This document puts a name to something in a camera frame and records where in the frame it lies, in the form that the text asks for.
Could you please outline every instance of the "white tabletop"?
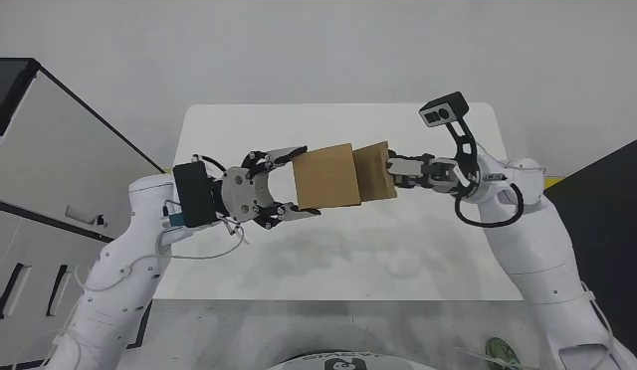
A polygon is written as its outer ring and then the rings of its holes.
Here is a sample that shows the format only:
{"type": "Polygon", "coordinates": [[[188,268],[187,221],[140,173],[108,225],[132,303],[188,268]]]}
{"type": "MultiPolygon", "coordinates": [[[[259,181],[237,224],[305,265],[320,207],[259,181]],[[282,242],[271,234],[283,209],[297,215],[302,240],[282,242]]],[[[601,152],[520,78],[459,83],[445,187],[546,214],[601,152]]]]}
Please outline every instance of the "white tabletop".
{"type": "MultiPolygon", "coordinates": [[[[389,141],[399,154],[453,157],[443,126],[428,128],[422,103],[201,104],[188,109],[175,164],[193,153],[225,166],[251,150],[307,145],[309,150],[351,142],[354,148],[389,141]]],[[[476,139],[493,155],[505,148],[493,109],[472,103],[465,116],[476,139]]],[[[274,171],[275,200],[296,202],[292,165],[274,171]]],[[[425,189],[360,207],[324,209],[322,215],[284,222],[271,231],[245,225],[249,245],[211,261],[172,260],[156,299],[286,300],[519,300],[494,259],[483,231],[463,224],[453,199],[425,189]]],[[[476,206],[463,212],[478,219],[476,206]]],[[[223,226],[173,245],[175,255],[209,256],[237,237],[223,226]]]]}

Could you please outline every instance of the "yellow floor stripe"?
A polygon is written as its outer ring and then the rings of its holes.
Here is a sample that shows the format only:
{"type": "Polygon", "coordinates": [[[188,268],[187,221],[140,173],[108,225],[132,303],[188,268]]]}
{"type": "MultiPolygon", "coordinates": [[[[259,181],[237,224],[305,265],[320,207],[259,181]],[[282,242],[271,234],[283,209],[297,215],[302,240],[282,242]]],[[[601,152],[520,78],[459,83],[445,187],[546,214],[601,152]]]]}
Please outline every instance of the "yellow floor stripe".
{"type": "Polygon", "coordinates": [[[557,182],[561,181],[562,177],[545,177],[544,178],[544,189],[548,189],[551,186],[553,186],[554,184],[556,184],[557,182]]]}

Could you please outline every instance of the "brown cardboard box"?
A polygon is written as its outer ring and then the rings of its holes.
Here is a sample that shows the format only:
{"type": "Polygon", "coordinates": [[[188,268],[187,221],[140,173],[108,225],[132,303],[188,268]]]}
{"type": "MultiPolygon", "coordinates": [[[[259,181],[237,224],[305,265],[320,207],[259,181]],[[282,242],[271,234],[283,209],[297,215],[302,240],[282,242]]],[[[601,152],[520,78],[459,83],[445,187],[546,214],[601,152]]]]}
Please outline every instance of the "brown cardboard box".
{"type": "Polygon", "coordinates": [[[396,197],[385,168],[387,142],[352,151],[350,143],[314,150],[293,160],[301,209],[357,206],[396,197]]]}

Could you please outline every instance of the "camera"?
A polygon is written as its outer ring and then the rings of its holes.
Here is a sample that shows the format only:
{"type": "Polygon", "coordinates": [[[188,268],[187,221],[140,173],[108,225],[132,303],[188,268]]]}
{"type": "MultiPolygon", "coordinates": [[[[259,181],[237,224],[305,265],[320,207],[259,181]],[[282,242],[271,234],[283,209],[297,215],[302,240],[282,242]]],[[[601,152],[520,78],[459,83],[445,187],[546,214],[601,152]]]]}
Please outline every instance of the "camera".
{"type": "Polygon", "coordinates": [[[469,111],[469,105],[460,92],[453,92],[427,102],[418,113],[428,127],[447,124],[462,118],[469,111]]]}

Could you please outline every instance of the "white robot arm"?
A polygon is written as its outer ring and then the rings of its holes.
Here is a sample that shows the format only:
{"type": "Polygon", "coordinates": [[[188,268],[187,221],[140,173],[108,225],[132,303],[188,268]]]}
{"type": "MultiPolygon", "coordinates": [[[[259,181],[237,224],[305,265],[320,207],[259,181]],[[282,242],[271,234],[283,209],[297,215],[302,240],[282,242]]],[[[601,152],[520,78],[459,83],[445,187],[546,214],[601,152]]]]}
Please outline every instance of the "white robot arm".
{"type": "Polygon", "coordinates": [[[234,250],[243,242],[243,222],[272,229],[283,221],[319,215],[318,210],[300,211],[293,203],[276,202],[268,189],[268,174],[306,151],[292,147],[251,152],[240,167],[229,169],[205,156],[193,156],[191,163],[173,169],[174,176],[154,175],[132,183],[130,226],[100,252],[66,331],[54,341],[58,347],[47,369],[116,368],[170,259],[184,258],[171,255],[172,243],[224,224],[231,235],[240,237],[234,250]],[[209,176],[204,161],[216,165],[223,177],[209,176]]]}
{"type": "Polygon", "coordinates": [[[542,369],[637,369],[635,356],[593,309],[594,296],[579,278],[570,236],[542,194],[542,169],[530,159],[505,163],[478,155],[462,118],[468,110],[459,92],[421,108],[427,125],[447,125],[458,152],[453,159],[393,153],[388,171],[396,185],[450,193],[458,217],[484,228],[496,260],[530,306],[542,369]],[[462,201],[478,205],[480,222],[462,215],[462,201]]]}
{"type": "MultiPolygon", "coordinates": [[[[477,143],[462,118],[468,110],[459,92],[420,110],[427,125],[446,124],[458,152],[454,158],[391,152],[387,169],[395,185],[451,194],[458,217],[484,228],[496,260],[531,308],[540,338],[541,368],[637,370],[635,356],[612,336],[593,309],[592,292],[579,279],[568,232],[542,195],[541,169],[529,159],[501,162],[478,155],[477,143]],[[479,222],[462,215],[463,201],[478,205],[479,222]]],[[[268,190],[268,173],[306,150],[251,152],[241,167],[228,170],[210,158],[194,157],[192,163],[176,166],[174,177],[157,175],[131,184],[130,227],[102,250],[68,330],[55,342],[58,349],[47,368],[116,368],[131,328],[150,303],[170,261],[170,244],[221,223],[231,234],[240,234],[238,225],[246,221],[271,229],[282,221],[318,215],[317,210],[299,211],[292,203],[278,203],[268,190]],[[223,178],[210,178],[201,160],[217,166],[223,178]]],[[[408,368],[395,365],[406,363],[397,358],[342,356],[346,357],[330,359],[336,360],[334,365],[349,366],[342,368],[354,368],[355,357],[367,363],[378,361],[384,368],[408,368]]],[[[311,369],[316,368],[313,359],[320,360],[320,366],[324,362],[321,356],[307,359],[285,368],[311,369]]],[[[414,369],[429,369],[409,363],[414,369]]]]}

